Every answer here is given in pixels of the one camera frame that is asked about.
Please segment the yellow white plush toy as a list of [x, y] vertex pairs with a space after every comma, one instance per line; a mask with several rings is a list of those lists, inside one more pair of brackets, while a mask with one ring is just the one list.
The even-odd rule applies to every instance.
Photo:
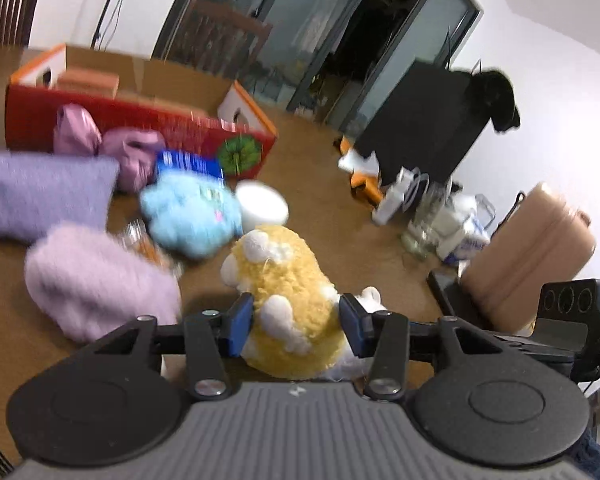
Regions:
[[339, 322], [340, 293], [309, 245], [286, 226], [243, 235], [221, 266], [225, 285], [253, 296], [246, 363], [278, 379], [355, 380], [370, 359], [354, 355]]

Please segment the light blue plush toy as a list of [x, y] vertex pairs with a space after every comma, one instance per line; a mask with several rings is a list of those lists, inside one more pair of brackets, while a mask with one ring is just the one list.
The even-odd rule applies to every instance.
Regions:
[[189, 259], [210, 258], [244, 234], [238, 200], [219, 179], [166, 170], [138, 200], [152, 240]]

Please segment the fuzzy lilac headband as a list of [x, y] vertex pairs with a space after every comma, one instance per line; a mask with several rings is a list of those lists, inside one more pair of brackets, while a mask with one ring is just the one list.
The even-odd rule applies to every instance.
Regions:
[[125, 249], [112, 235], [64, 222], [24, 259], [24, 284], [66, 337], [91, 342], [142, 315], [178, 322], [181, 293], [166, 269]]

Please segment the white round tape roll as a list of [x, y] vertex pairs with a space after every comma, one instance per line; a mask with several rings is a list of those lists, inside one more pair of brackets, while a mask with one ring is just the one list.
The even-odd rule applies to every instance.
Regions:
[[275, 188], [256, 180], [237, 183], [235, 197], [242, 213], [242, 230], [247, 233], [261, 224], [284, 226], [289, 217], [286, 200]]

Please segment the purple satin scrunchie bow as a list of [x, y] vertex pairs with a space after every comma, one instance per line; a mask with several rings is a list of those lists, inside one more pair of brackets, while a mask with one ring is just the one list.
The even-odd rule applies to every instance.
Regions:
[[108, 156], [119, 164], [118, 190], [140, 192], [152, 181], [158, 154], [166, 148], [161, 133], [131, 127], [101, 133], [92, 115], [82, 106], [64, 105], [54, 128], [55, 154]]

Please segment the purple towel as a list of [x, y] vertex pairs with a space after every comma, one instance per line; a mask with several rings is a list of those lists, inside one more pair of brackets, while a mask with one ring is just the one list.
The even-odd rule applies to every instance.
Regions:
[[61, 222], [105, 229], [118, 174], [110, 157], [0, 152], [0, 238], [32, 243]]

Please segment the orange layered sponge block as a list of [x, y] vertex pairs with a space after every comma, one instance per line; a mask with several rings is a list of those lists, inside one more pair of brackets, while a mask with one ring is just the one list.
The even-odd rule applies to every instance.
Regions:
[[120, 77], [114, 73], [88, 70], [87, 68], [67, 68], [58, 76], [55, 88], [113, 99], [118, 92], [119, 84]]

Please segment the clear glass cup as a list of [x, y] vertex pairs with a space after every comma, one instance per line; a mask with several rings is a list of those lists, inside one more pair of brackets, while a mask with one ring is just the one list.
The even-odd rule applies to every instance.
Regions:
[[446, 205], [452, 194], [453, 182], [445, 184], [432, 182], [422, 194], [415, 209], [414, 216], [407, 223], [406, 230], [401, 235], [403, 247], [412, 256], [426, 260], [434, 251], [439, 237], [434, 232], [434, 218]]

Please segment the white milk carton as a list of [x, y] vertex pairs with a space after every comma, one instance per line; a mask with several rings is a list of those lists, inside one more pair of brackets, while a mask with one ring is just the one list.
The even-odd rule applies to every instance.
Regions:
[[438, 258], [447, 266], [474, 258], [490, 243], [488, 229], [495, 215], [495, 207], [483, 194], [452, 195], [434, 218], [434, 229], [440, 238]]

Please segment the white spray bottle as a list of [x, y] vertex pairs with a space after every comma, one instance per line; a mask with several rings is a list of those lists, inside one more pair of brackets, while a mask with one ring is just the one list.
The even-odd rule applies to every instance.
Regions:
[[418, 168], [400, 169], [396, 180], [387, 188], [384, 197], [372, 212], [372, 220], [375, 224], [384, 226], [397, 211], [406, 209], [407, 202], [416, 193], [421, 175]]

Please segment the orange white packet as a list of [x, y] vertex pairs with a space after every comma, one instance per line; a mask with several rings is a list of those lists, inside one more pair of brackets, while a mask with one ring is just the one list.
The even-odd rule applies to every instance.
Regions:
[[334, 148], [339, 154], [338, 168], [349, 176], [353, 198], [376, 208], [384, 194], [380, 190], [379, 162], [375, 153], [368, 157], [361, 156], [345, 136], [340, 136], [334, 141]]

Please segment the black bag on table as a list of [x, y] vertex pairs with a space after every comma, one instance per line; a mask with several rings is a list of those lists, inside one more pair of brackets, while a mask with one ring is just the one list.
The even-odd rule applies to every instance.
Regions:
[[375, 155], [381, 179], [419, 169], [443, 183], [490, 120], [470, 73], [414, 62], [389, 94], [354, 148]]

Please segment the black garment on bag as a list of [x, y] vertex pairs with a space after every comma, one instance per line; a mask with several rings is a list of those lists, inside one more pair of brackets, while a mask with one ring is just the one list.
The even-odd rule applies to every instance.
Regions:
[[492, 122], [497, 133], [520, 127], [520, 114], [514, 88], [500, 70], [483, 70], [470, 75], [468, 92], [471, 106]]

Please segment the dark wooden chair centre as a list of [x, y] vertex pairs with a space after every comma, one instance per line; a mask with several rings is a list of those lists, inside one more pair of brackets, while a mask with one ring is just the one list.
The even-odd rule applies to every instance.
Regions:
[[190, 0], [163, 59], [239, 79], [257, 61], [272, 30], [272, 24], [242, 14], [228, 3]]

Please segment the sliding glass door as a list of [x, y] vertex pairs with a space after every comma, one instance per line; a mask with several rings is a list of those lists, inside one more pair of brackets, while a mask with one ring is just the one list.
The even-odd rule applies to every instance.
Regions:
[[[190, 0], [174, 0], [163, 60]], [[239, 79], [256, 99], [360, 134], [416, 61], [447, 66], [479, 17], [475, 0], [209, 0], [273, 25]]]

